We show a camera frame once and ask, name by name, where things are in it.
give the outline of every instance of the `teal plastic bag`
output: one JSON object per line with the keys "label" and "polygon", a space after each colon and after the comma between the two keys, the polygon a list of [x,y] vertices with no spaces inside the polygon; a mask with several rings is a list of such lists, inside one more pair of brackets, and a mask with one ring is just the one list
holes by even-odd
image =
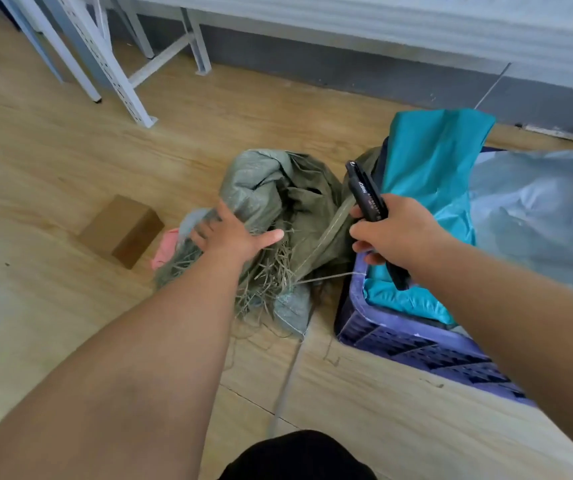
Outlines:
{"label": "teal plastic bag", "polygon": [[[381,192],[413,197],[454,237],[475,245],[469,174],[494,122],[473,109],[397,113]],[[385,266],[369,267],[364,294],[370,305],[455,324],[426,288],[397,290]]]}

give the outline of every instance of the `forearm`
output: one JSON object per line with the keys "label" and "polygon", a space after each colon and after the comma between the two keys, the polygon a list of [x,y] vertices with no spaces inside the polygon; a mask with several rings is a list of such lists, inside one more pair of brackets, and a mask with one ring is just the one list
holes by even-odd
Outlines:
{"label": "forearm", "polygon": [[0,478],[196,477],[241,268],[205,253],[58,366],[0,423]]}
{"label": "forearm", "polygon": [[455,240],[411,274],[573,439],[573,290]]}

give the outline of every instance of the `purple crate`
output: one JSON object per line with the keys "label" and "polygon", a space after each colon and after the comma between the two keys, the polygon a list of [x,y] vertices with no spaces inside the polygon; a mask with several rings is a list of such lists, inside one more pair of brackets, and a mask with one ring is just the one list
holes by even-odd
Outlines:
{"label": "purple crate", "polygon": [[535,406],[472,339],[440,328],[439,322],[432,325],[426,319],[369,305],[363,294],[368,267],[359,254],[353,268],[356,274],[345,281],[334,325],[340,342]]}

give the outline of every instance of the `brown box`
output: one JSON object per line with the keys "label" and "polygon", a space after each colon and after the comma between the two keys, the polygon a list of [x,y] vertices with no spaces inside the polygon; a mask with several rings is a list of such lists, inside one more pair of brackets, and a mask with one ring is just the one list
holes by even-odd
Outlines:
{"label": "brown box", "polygon": [[131,269],[163,227],[151,207],[116,195],[79,239],[95,254]]}

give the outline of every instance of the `person's left arm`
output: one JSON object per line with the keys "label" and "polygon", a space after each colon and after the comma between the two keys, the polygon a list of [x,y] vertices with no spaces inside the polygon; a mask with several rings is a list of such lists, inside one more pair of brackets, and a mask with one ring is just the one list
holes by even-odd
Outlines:
{"label": "person's left arm", "polygon": [[193,479],[222,373],[238,277],[279,241],[223,202],[182,276],[91,337],[0,423],[0,480]]}

